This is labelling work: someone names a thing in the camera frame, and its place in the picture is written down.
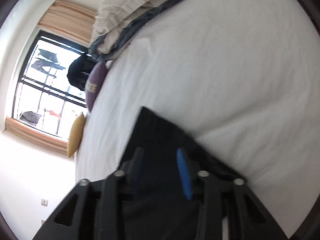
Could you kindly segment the yellow cushion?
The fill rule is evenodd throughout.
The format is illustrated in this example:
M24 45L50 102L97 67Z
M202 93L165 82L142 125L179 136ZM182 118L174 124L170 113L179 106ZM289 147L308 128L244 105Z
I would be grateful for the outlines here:
M67 157L72 157L79 149L85 125L85 116L81 113L73 122L67 143Z

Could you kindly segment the purple cushion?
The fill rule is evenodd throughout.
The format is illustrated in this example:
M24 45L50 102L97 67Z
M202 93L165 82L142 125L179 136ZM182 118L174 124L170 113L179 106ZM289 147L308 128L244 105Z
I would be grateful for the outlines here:
M86 105L89 112L92 111L94 102L100 92L101 86L104 83L104 79L107 76L108 68L105 62L98 62L91 73L85 84L86 93Z

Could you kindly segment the black pants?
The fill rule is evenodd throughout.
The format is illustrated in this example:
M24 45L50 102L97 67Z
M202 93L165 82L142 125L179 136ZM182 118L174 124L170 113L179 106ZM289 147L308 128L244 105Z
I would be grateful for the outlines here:
M240 174L210 155L181 128L142 107L119 163L144 148L139 189L123 204L127 239L195 239L199 204L182 190L176 152L184 148L201 169L233 181Z

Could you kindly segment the window frame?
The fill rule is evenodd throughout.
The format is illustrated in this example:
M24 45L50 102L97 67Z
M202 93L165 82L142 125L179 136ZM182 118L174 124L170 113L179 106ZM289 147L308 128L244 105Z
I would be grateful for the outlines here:
M18 76L11 117L67 140L76 117L87 113L84 91L67 78L70 65L82 56L91 57L86 47L39 31Z

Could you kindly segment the beige grey folded duvet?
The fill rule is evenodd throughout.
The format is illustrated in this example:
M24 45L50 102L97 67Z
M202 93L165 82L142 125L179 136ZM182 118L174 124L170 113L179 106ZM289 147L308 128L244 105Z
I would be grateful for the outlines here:
M183 0L101 0L89 54L95 61L115 60L129 41L159 14Z

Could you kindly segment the white wall socket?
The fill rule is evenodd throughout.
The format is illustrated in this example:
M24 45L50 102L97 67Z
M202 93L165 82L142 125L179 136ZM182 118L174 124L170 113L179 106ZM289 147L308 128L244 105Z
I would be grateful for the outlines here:
M47 206L48 205L48 200L42 199L41 200L41 205Z

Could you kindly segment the beige curtain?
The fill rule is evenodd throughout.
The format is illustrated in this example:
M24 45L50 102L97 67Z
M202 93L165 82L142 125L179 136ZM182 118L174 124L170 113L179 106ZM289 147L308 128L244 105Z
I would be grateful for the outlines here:
M38 22L41 29L88 47L95 12L81 6L55 1Z

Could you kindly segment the white bed mattress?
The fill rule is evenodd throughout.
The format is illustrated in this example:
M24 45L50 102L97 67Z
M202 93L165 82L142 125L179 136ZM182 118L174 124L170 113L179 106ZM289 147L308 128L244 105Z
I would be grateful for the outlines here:
M76 179L116 169L141 106L248 178L295 233L319 196L319 34L297 0L184 0L149 22L87 117Z

